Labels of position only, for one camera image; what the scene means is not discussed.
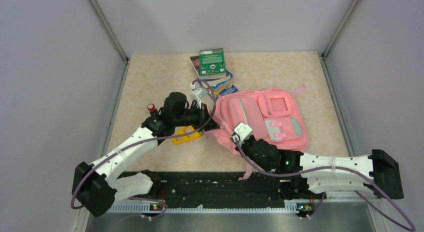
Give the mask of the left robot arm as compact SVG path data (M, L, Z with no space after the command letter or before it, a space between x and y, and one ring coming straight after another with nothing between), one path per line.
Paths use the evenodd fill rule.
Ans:
M213 120L215 96L198 88L191 97L188 101L185 94L171 92L160 109L150 108L149 117L122 144L91 163L81 162L73 176L71 208L85 208L99 217L115 202L148 194L154 182L147 174L121 174L146 152L165 140L176 139L177 127L192 126L195 132L219 127Z

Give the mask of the pink backpack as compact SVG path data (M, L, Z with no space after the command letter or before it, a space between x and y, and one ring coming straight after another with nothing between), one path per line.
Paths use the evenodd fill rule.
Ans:
M245 90L223 95L216 101L213 116L218 129L207 136L234 155L239 155L232 141L235 128L243 123L252 129L255 141L241 145L251 162L264 171L285 171L283 160L302 156L308 145L307 130L295 96L283 89Z

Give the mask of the blue treehouse book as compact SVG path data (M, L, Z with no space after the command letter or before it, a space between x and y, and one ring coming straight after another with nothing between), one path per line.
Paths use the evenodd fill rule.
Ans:
M227 70L226 76L223 78L205 79L204 81L213 88L215 97L219 99L220 97L237 93L239 91L239 89L233 84L233 78L234 75Z

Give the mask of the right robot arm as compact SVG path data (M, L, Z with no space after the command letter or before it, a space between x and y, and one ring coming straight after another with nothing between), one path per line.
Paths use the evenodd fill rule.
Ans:
M253 135L233 134L231 141L248 165L274 178L301 178L313 194L353 191L387 200L404 198L400 165L382 149L369 155L336 157L278 149Z

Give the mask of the green cover book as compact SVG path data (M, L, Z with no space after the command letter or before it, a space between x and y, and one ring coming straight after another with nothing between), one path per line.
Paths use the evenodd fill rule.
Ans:
M199 51L199 75L202 79L220 79L227 76L222 47Z

